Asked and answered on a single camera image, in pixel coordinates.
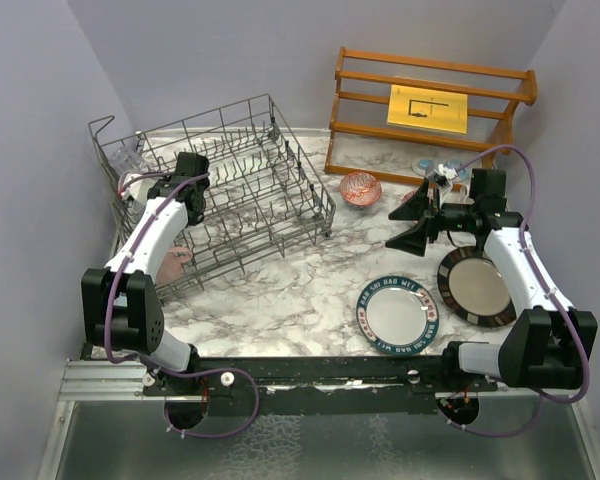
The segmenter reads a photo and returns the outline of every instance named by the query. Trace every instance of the cable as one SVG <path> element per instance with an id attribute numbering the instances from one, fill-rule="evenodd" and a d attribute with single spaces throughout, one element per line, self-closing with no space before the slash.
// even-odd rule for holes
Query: cable
<path id="1" fill-rule="evenodd" d="M 212 370 L 205 370 L 205 371 L 196 372 L 196 373 L 182 373 L 182 372 L 176 372 L 173 370 L 168 370 L 165 368 L 162 368 L 160 370 L 162 372 L 165 372 L 167 375 L 172 375 L 172 376 L 178 377 L 178 378 L 205 377 L 207 375 L 217 375 L 217 374 L 222 374 L 225 372 L 237 373 L 238 375 L 242 375 L 244 378 L 246 378 L 249 381 L 249 383 L 251 384 L 251 388 L 253 388 L 253 393 L 254 393 L 254 397 L 255 397 L 255 406 L 253 407 L 253 412 L 251 412 L 251 415 L 249 416 L 247 421 L 245 423 L 243 423 L 241 426 L 239 426 L 238 428 L 235 428 L 235 429 L 233 429 L 229 432 L 225 432 L 225 433 L 197 433 L 197 432 L 193 432 L 191 430 L 178 429 L 178 428 L 174 427 L 173 424 L 171 423 L 171 419 L 169 418 L 169 411 L 165 404 L 164 419 L 166 420 L 167 424 L 169 425 L 169 428 L 167 429 L 167 431 L 173 430 L 175 432 L 178 432 L 180 435 L 183 435 L 183 436 L 186 435 L 188 437 L 195 437 L 195 438 L 216 438 L 216 439 L 217 438 L 227 438 L 227 437 L 232 437 L 232 436 L 242 432 L 245 428 L 247 428 L 249 425 L 251 425 L 253 423 L 253 421 L 256 419 L 256 417 L 258 416 L 258 410 L 260 409 L 260 394 L 258 393 L 258 384 L 253 379 L 253 377 L 251 375 L 249 375 L 247 372 L 245 372 L 244 370 L 240 370 L 239 368 L 231 368 L 231 367 L 214 368 Z"/>
<path id="2" fill-rule="evenodd" d="M 447 422 L 451 426 L 458 428 L 464 432 L 472 433 L 474 435 L 478 435 L 478 436 L 482 436 L 482 437 L 490 437 L 490 438 L 512 437 L 512 436 L 524 433 L 524 432 L 528 431 L 529 429 L 531 429 L 536 424 L 538 418 L 540 417 L 543 398 L 546 398 L 548 400 L 551 400 L 553 402 L 560 403 L 560 404 L 572 404 L 572 403 L 576 403 L 576 402 L 582 400 L 582 398 L 587 394 L 587 391 L 589 390 L 589 383 L 590 383 L 590 377 L 591 377 L 591 372 L 589 369 L 589 359 L 587 358 L 587 354 L 584 349 L 584 345 L 582 344 L 582 340 L 580 340 L 580 336 L 578 335 L 578 332 L 576 331 L 576 328 L 573 325 L 573 322 L 569 318 L 569 314 L 567 313 L 566 309 L 560 303 L 560 301 L 556 297 L 555 293 L 553 293 L 553 290 L 551 289 L 551 287 L 549 287 L 549 284 L 545 280 L 545 278 L 542 274 L 542 271 L 538 267 L 538 264 L 536 263 L 535 259 L 533 258 L 533 255 L 531 254 L 529 245 L 527 244 L 527 239 L 525 238 L 525 235 L 524 235 L 527 224 L 529 222 L 529 219 L 531 218 L 531 215 L 533 213 L 533 207 L 534 207 L 535 201 L 536 201 L 536 178 L 535 178 L 535 172 L 533 170 L 533 165 L 531 164 L 531 161 L 526 156 L 526 154 L 522 150 L 520 150 L 518 147 L 516 147 L 515 145 L 506 145 L 506 144 L 505 145 L 496 145 L 495 147 L 491 147 L 491 148 L 485 150 L 480 155 L 478 155 L 474 159 L 470 160 L 469 162 L 467 162 L 466 164 L 461 166 L 457 171 L 462 171 L 462 170 L 466 169 L 467 167 L 469 167 L 470 165 L 477 162 L 478 160 L 480 160 L 481 158 L 483 158 L 487 155 L 490 155 L 492 153 L 495 153 L 499 150 L 504 150 L 504 149 L 513 150 L 514 152 L 516 152 L 520 156 L 520 158 L 522 158 L 522 160 L 524 161 L 524 163 L 527 167 L 527 170 L 529 172 L 529 180 L 531 182 L 531 189 L 530 189 L 530 195 L 529 195 L 529 206 L 527 207 L 527 211 L 525 212 L 525 215 L 522 219 L 522 223 L 520 224 L 520 230 L 519 230 L 520 244 L 522 246 L 522 251 L 524 252 L 525 257 L 527 258 L 527 261 L 529 262 L 529 265 L 531 266 L 531 270 L 533 271 L 534 275 L 538 279 L 538 282 L 540 283 L 540 286 L 544 290 L 546 297 L 549 300 L 551 300 L 551 303 L 553 303 L 553 305 L 556 307 L 558 312 L 560 312 L 560 315 L 562 316 L 562 319 L 564 320 L 564 323 L 567 326 L 567 329 L 569 330 L 571 337 L 573 338 L 573 342 L 576 346 L 576 349 L 578 351 L 578 356 L 580 357 L 580 362 L 582 364 L 582 385 L 581 385 L 578 393 L 576 393 L 573 397 L 566 398 L 566 399 L 548 394 L 541 389 L 533 389 L 533 391 L 537 392 L 540 395 L 538 408 L 537 408 L 535 414 L 533 415 L 531 420 L 529 420 L 528 423 L 526 423 L 522 427 L 518 428 L 517 430 L 513 430 L 511 432 L 505 432 L 505 433 L 482 432 L 479 430 L 467 428 L 466 426 L 463 426 L 463 425 L 459 425 L 455 422 L 452 422 L 451 420 L 449 420 Z"/>
<path id="3" fill-rule="evenodd" d="M 122 186 L 120 186 L 120 182 L 118 182 L 118 195 L 122 195 L 127 188 L 140 180 L 144 180 L 145 178 L 164 177 L 166 175 L 171 175 L 172 173 L 173 172 L 147 172 L 133 177 L 131 180 L 123 183 Z"/>
<path id="4" fill-rule="evenodd" d="M 154 172 L 142 174 L 141 176 L 135 177 L 134 179 L 126 182 L 122 187 L 122 191 L 124 191 L 126 188 L 128 188 L 129 185 L 131 185 L 135 181 L 138 181 L 139 179 L 165 176 L 165 175 L 168 175 L 168 174 L 154 173 Z M 151 225 L 153 225 L 153 222 L 155 221 L 155 219 L 166 208 L 166 206 L 178 195 L 178 193 L 182 189 L 184 189 L 185 187 L 187 187 L 189 185 L 192 185 L 193 183 L 203 180 L 203 179 L 207 178 L 208 176 L 209 176 L 209 174 L 205 173 L 204 175 L 198 175 L 197 177 L 192 177 L 192 178 L 187 179 L 186 181 L 184 181 L 180 185 L 178 185 L 164 199 L 164 201 L 158 206 L 158 208 L 156 208 L 155 212 L 152 215 L 150 215 L 149 218 L 147 218 L 147 221 L 142 225 L 142 227 L 140 227 L 140 230 L 138 231 L 138 235 L 136 236 L 135 240 L 131 244 L 131 247 L 129 248 L 128 255 L 125 256 L 125 258 L 122 260 L 122 262 L 120 264 L 120 267 L 116 271 L 116 273 L 113 277 L 113 281 L 111 282 L 111 288 L 109 290 L 109 296 L 107 298 L 107 309 L 106 309 L 105 318 L 104 318 L 104 349 L 105 349 L 105 353 L 107 355 L 107 360 L 109 360 L 111 363 L 117 365 L 117 364 L 126 362 L 127 360 L 134 360 L 138 356 L 137 354 L 131 354 L 131 355 L 126 355 L 121 358 L 115 358 L 113 356 L 113 352 L 111 350 L 111 322 L 112 322 L 112 318 L 113 318 L 113 306 L 114 306 L 114 302 L 115 302 L 115 298 L 116 298 L 116 292 L 118 291 L 118 285 L 120 284 L 120 279 L 122 278 L 122 275 L 123 275 L 125 269 L 129 265 L 129 262 L 133 258 L 133 255 L 135 254 L 136 250 L 142 243 L 142 240 L 145 237 L 145 235 L 147 234 L 147 232 L 149 231 L 149 228 L 151 228 Z M 253 423 L 256 416 L 258 415 L 258 409 L 260 408 L 260 395 L 258 393 L 258 385 L 256 384 L 256 381 L 253 379 L 253 377 L 251 377 L 251 375 L 249 375 L 244 370 L 228 367 L 228 368 L 216 368 L 216 369 L 212 369 L 212 370 L 205 370 L 202 372 L 195 372 L 195 373 L 182 373 L 182 372 L 176 372 L 174 370 L 169 370 L 169 369 L 165 369 L 165 368 L 162 368 L 161 371 L 166 373 L 167 375 L 170 375 L 173 377 L 178 377 L 178 378 L 198 378 L 198 377 L 205 377 L 207 375 L 214 375 L 217 373 L 234 372 L 234 373 L 237 373 L 237 374 L 245 377 L 249 381 L 249 383 L 251 383 L 251 386 L 253 387 L 253 391 L 255 393 L 255 407 L 253 409 L 253 413 L 251 414 L 251 416 L 249 417 L 247 422 L 244 423 L 242 426 L 240 426 L 230 432 L 222 433 L 222 434 L 203 434 L 203 433 L 190 432 L 188 430 L 175 429 L 171 425 L 171 422 L 169 421 L 169 415 L 168 415 L 169 412 L 166 410 L 166 406 L 165 406 L 166 420 L 169 422 L 170 427 L 172 429 L 178 431 L 181 435 L 187 435 L 190 437 L 199 437 L 199 438 L 227 438 L 227 437 L 235 435 L 235 434 L 241 432 L 242 430 L 244 430 L 245 428 L 247 428 L 249 425 L 251 425 L 251 423 Z"/>
<path id="5" fill-rule="evenodd" d="M 543 398 L 542 397 L 538 397 L 538 406 L 536 407 L 536 411 L 534 412 L 534 414 L 531 417 L 531 419 L 527 423 L 525 423 L 523 426 L 521 426 L 520 428 L 517 428 L 515 430 L 511 430 L 509 432 L 502 432 L 502 433 L 498 433 L 498 432 L 483 432 L 481 430 L 474 430 L 472 428 L 467 427 L 466 425 L 460 425 L 459 423 L 454 422 L 453 420 L 451 420 L 450 418 L 448 418 L 444 413 L 442 413 L 441 410 L 438 410 L 438 414 L 442 415 L 446 419 L 446 423 L 448 425 L 451 425 L 453 428 L 456 428 L 456 429 L 461 430 L 463 432 L 472 433 L 473 435 L 477 435 L 478 437 L 486 437 L 486 438 L 510 438 L 510 437 L 515 437 L 516 435 L 521 435 L 521 434 L 523 434 L 525 432 L 528 432 L 533 427 L 535 427 L 536 423 L 538 423 L 538 419 L 540 418 L 540 412 L 542 411 L 542 403 L 543 403 Z"/>
<path id="6" fill-rule="evenodd" d="M 451 245 L 453 245 L 456 248 L 459 248 L 453 241 L 453 238 L 451 238 L 451 232 L 449 230 L 447 230 L 447 238 L 449 239 L 449 242 L 451 242 Z"/>

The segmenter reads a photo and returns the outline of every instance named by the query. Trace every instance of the decorated plate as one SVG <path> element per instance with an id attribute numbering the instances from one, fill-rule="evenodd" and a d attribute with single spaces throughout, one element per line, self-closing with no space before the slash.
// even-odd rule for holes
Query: decorated plate
<path id="1" fill-rule="evenodd" d="M 356 317 L 364 336 L 392 355 L 421 352 L 438 332 L 433 298 L 407 277 L 382 277 L 367 285 L 358 297 Z"/>
<path id="2" fill-rule="evenodd" d="M 438 288 L 444 303 L 462 319 L 495 328 L 516 319 L 507 286 L 498 269 L 473 247 L 453 250 L 438 267 Z"/>

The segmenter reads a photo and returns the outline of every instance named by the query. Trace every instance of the dish rack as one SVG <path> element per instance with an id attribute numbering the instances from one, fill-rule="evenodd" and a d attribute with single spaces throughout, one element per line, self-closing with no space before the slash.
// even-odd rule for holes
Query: dish rack
<path id="1" fill-rule="evenodd" d="M 193 252 L 178 280 L 156 288 L 161 298 L 241 269 L 304 242 L 329 237 L 335 202 L 269 95 L 261 95 L 178 120 L 129 137 L 101 142 L 114 116 L 89 123 L 99 162 L 112 192 L 119 246 L 140 218 L 117 194 L 119 176 L 108 157 L 124 146 L 135 150 L 151 171 L 170 172 L 178 152 L 209 159 L 210 187 L 205 220 L 185 228 L 174 246 Z"/>

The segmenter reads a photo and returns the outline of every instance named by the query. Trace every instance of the gray wall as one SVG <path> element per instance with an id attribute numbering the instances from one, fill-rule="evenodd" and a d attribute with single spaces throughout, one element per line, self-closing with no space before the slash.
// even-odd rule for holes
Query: gray wall
<path id="1" fill-rule="evenodd" d="M 521 112 L 518 143 L 540 189 L 531 230 L 541 258 L 599 332 L 588 401 L 600 434 L 600 0 L 568 0 L 531 62 L 538 101 Z M 513 205 L 527 205 L 526 170 L 510 165 Z"/>
<path id="2" fill-rule="evenodd" d="M 112 238 L 87 122 L 116 94 L 63 0 L 0 2 L 0 479 L 34 478 L 62 368 L 84 338 L 80 277 Z"/>
<path id="3" fill-rule="evenodd" d="M 341 45 L 525 68 L 563 0 L 69 0 L 146 129 L 260 93 L 326 127 Z"/>

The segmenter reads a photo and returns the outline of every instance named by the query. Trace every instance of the dark plate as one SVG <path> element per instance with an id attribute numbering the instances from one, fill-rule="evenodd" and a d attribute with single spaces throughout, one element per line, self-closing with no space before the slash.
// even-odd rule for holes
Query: dark plate
<path id="1" fill-rule="evenodd" d="M 460 318 L 475 325 L 496 328 L 516 319 L 516 311 L 498 269 L 473 247 L 453 250 L 438 267 L 438 288 Z"/>

